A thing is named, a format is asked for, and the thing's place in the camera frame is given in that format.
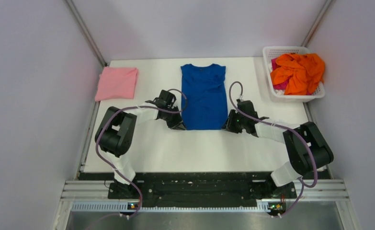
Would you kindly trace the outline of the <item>blue printed t shirt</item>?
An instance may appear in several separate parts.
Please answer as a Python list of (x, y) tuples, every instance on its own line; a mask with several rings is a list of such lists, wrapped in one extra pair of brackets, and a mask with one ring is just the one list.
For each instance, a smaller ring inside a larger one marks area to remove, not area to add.
[(228, 117), (225, 66), (181, 66), (182, 119), (187, 130), (221, 130)]

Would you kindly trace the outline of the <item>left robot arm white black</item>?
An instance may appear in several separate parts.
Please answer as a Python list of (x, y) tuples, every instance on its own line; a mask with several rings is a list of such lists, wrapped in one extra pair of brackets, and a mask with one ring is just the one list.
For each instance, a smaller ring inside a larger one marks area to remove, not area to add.
[(120, 191), (126, 198), (137, 194), (138, 186), (133, 179), (136, 172), (130, 164), (128, 151), (131, 147), (135, 128), (147, 121), (163, 120), (169, 129), (186, 130), (182, 112), (187, 108), (188, 100), (182, 94), (184, 104), (175, 105), (174, 89), (162, 90), (158, 97), (140, 105), (125, 108), (109, 107), (95, 134), (95, 150), (101, 160), (114, 172), (112, 192)]

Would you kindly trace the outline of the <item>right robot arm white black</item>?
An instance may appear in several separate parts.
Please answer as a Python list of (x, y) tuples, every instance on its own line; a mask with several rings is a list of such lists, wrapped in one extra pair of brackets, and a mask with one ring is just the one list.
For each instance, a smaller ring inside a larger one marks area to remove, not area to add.
[(333, 162), (333, 152), (315, 123), (288, 124), (259, 117), (251, 101), (238, 100), (222, 128), (236, 134), (246, 131), (254, 137), (285, 145), (288, 162), (274, 170), (265, 184), (265, 192), (270, 197), (278, 197), (284, 192), (284, 185), (295, 179), (302, 181), (308, 173), (313, 173), (313, 182), (302, 184), (314, 187), (318, 181), (317, 169)]

